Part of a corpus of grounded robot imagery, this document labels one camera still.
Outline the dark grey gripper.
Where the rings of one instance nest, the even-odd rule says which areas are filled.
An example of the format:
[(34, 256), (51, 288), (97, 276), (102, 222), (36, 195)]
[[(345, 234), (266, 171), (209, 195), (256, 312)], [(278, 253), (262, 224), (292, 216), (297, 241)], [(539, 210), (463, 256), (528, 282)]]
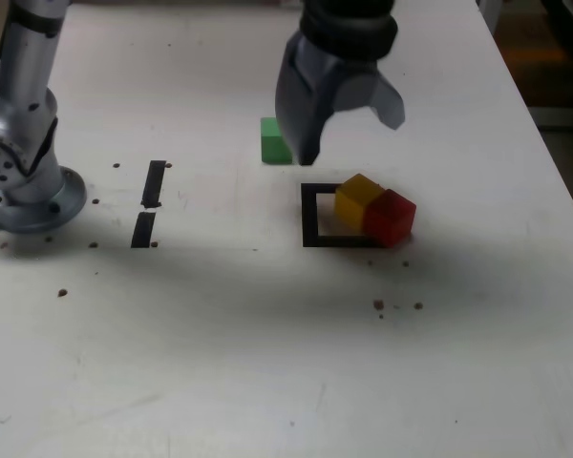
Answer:
[(343, 76), (336, 92), (336, 111), (370, 108), (386, 127), (405, 121), (403, 98), (378, 72), (376, 61), (337, 59), (296, 32), (287, 41), (275, 94), (275, 114), (283, 140), (301, 165), (320, 153), (324, 126), (333, 115), (336, 68)]

